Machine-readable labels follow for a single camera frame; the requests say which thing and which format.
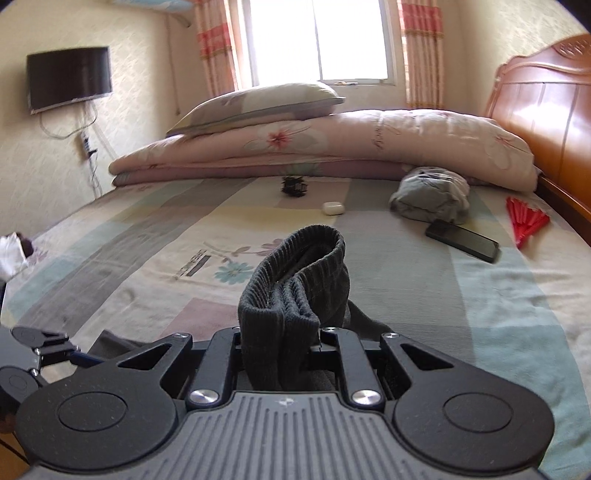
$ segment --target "wooden headboard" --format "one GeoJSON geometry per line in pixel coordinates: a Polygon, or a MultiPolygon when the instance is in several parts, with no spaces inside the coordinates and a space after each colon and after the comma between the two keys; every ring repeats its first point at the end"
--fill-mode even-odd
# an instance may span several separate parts
{"type": "Polygon", "coordinates": [[[536,193],[591,245],[591,35],[502,65],[485,116],[529,144],[536,193]]]}

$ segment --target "wall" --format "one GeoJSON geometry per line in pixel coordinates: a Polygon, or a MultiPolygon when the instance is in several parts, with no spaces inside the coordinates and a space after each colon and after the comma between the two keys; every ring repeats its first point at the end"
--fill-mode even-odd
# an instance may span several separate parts
{"type": "Polygon", "coordinates": [[[556,0],[457,0],[467,58],[469,113],[483,114],[496,69],[584,33],[556,0]]]}
{"type": "MultiPolygon", "coordinates": [[[[186,113],[203,99],[203,73],[191,47],[194,29],[174,20],[170,28],[186,113]]],[[[166,38],[165,15],[107,0],[15,0],[0,13],[0,234],[35,235],[93,199],[78,140],[46,137],[38,115],[27,111],[26,55],[111,48],[114,93],[95,104],[97,125],[121,155],[162,138],[177,119],[166,38]]],[[[69,132],[80,125],[80,106],[47,112],[43,120],[56,133],[69,132]]],[[[111,159],[90,131],[91,144],[99,149],[97,174],[107,191],[111,159]]]]}

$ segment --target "pillow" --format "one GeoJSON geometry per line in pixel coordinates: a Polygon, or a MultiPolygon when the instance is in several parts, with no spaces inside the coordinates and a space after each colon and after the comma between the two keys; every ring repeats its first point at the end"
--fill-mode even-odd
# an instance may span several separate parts
{"type": "Polygon", "coordinates": [[[225,132],[280,120],[306,120],[330,115],[343,103],[324,83],[285,83],[227,93],[195,107],[166,136],[191,137],[225,132]]]}

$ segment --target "red hand fan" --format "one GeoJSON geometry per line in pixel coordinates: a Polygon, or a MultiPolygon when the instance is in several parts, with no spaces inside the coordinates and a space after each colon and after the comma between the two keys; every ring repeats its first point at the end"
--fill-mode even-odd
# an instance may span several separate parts
{"type": "Polygon", "coordinates": [[[550,223],[550,217],[542,210],[531,209],[519,199],[507,197],[506,205],[518,249],[523,247],[529,237],[550,223]]]}

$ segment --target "black smartphone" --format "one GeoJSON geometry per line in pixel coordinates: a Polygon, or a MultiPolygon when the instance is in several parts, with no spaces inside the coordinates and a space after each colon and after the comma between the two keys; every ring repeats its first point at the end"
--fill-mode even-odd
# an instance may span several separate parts
{"type": "Polygon", "coordinates": [[[485,262],[493,263],[499,254],[498,242],[443,220],[435,220],[429,225],[425,235],[485,262]]]}

